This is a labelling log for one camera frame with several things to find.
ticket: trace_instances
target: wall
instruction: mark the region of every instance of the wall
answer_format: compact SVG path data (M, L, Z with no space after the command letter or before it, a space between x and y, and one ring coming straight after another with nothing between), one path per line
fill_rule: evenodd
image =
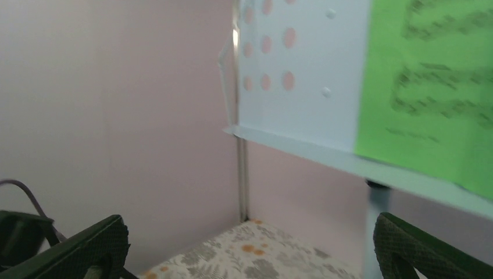
M67 236L121 214L135 272L236 224L230 2L0 2L0 177ZM34 212L13 187L0 209Z
M365 181L258 144L248 148L251 216L361 269ZM390 212L493 265L493 222L396 191Z

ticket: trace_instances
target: white wall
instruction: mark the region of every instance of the white wall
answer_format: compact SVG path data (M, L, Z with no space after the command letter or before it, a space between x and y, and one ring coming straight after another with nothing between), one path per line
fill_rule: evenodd
M236 224L217 54L231 1L0 2L0 177L67 236L110 214L143 271ZM23 193L0 209L34 212Z
M364 179L258 144L248 148L252 217L361 269ZM393 192L390 212L493 265L493 222L403 192Z

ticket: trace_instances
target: floral fabric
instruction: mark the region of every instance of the floral fabric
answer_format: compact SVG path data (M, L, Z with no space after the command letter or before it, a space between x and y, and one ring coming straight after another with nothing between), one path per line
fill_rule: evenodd
M360 279L360 274L285 232L252 220L178 255L141 279Z

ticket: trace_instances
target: green sheet music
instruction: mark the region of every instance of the green sheet music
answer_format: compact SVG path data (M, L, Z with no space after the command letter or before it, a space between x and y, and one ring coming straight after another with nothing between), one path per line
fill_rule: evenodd
M373 2L356 153L493 199L493 1Z

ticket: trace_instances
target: black cable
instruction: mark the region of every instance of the black cable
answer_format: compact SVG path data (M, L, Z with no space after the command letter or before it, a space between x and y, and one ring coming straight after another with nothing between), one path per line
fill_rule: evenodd
M0 187L7 185L7 184L12 184L12 185L15 185L15 186L21 188L22 191L24 191L24 193L26 193L29 200L31 200L31 203L33 204L33 206L36 209L36 211L38 212L38 214L41 217L48 218L46 216L45 212L43 211L43 208L41 208L40 203L38 203L38 201L36 200L36 197L33 195L31 190L29 190L28 186L26 186L24 183L20 182L19 180L15 180L15 179L0 180ZM53 231L54 231L56 237L58 238L58 240L60 242L67 240L67 238L63 234L61 234L58 230L56 230L55 227L53 227Z

